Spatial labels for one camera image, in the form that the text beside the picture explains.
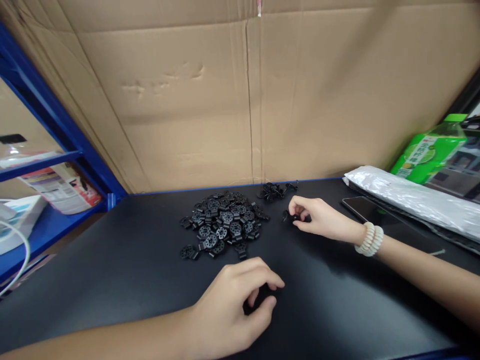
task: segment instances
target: phone screen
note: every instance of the phone screen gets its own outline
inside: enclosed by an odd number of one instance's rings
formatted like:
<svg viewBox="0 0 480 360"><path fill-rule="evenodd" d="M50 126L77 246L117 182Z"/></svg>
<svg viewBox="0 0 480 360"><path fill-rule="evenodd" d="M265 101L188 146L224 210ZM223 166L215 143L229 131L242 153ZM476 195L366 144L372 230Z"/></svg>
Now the phone screen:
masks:
<svg viewBox="0 0 480 360"><path fill-rule="evenodd" d="M380 226L386 235L402 243L428 254L444 252L443 247L437 241L423 236L364 196L346 198L342 200L342 203L362 222L370 222Z"/></svg>

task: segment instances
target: right hand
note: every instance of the right hand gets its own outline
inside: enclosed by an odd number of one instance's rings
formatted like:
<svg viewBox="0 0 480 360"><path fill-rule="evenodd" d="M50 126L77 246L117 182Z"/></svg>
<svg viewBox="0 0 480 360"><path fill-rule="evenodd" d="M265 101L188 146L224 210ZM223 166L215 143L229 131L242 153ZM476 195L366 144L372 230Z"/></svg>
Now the right hand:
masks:
<svg viewBox="0 0 480 360"><path fill-rule="evenodd" d="M366 227L355 220L339 213L320 198L294 196L288 205L290 215L300 216L301 221L294 221L300 230L340 240L360 246L366 235ZM311 222L304 222L310 215Z"/></svg>
<svg viewBox="0 0 480 360"><path fill-rule="evenodd" d="M250 315L259 288L283 288L284 281L259 257L226 265L198 302L189 308L186 337L195 359L218 359L247 349L270 325L277 299L270 295Z"/></svg>

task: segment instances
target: green bottle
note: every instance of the green bottle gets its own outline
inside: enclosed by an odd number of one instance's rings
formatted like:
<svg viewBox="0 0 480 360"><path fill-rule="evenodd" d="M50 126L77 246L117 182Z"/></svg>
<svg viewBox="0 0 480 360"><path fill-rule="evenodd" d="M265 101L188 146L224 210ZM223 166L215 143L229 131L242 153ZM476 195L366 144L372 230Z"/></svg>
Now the green bottle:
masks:
<svg viewBox="0 0 480 360"><path fill-rule="evenodd" d="M460 127L466 118L466 114L450 114L440 125L415 135L391 173L417 184L425 184L467 141Z"/></svg>

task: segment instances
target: white bracelet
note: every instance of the white bracelet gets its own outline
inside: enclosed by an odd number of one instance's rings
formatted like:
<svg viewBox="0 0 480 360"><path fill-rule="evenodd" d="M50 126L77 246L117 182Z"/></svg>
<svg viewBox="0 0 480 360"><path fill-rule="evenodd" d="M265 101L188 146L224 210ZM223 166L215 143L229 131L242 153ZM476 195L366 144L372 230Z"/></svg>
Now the white bracelet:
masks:
<svg viewBox="0 0 480 360"><path fill-rule="evenodd" d="M375 226L375 236L373 237L373 242L370 245L370 248L364 255L366 257L372 257L380 249L380 245L384 240L384 230L380 226Z"/></svg>
<svg viewBox="0 0 480 360"><path fill-rule="evenodd" d="M359 254L366 253L366 251L372 245L372 241L374 240L374 235L375 235L375 227L371 222L366 222L363 225L365 225L366 227L365 239L363 239L363 242L360 246L355 245L355 250Z"/></svg>

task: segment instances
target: silver plastic bag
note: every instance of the silver plastic bag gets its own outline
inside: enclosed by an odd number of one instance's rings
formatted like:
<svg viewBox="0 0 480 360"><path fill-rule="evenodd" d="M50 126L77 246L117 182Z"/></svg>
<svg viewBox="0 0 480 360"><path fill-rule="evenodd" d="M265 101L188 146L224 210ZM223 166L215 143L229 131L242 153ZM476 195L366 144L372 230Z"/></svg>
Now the silver plastic bag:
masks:
<svg viewBox="0 0 480 360"><path fill-rule="evenodd" d="M349 181L420 219L480 243L480 205L430 189L374 166L360 166L345 174Z"/></svg>

